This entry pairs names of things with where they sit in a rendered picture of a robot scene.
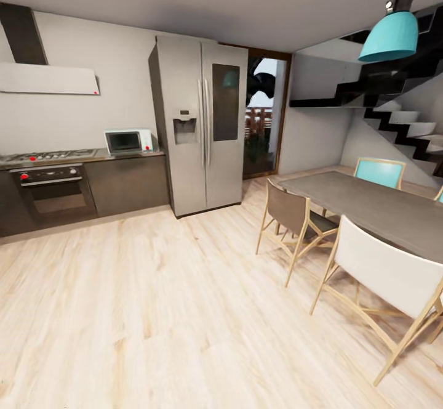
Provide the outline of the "microwave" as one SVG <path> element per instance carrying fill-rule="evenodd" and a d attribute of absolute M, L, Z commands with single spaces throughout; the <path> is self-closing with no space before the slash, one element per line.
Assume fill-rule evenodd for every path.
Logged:
<path fill-rule="evenodd" d="M 144 152 L 153 149 L 148 128 L 106 129 L 104 131 L 108 153 Z"/>

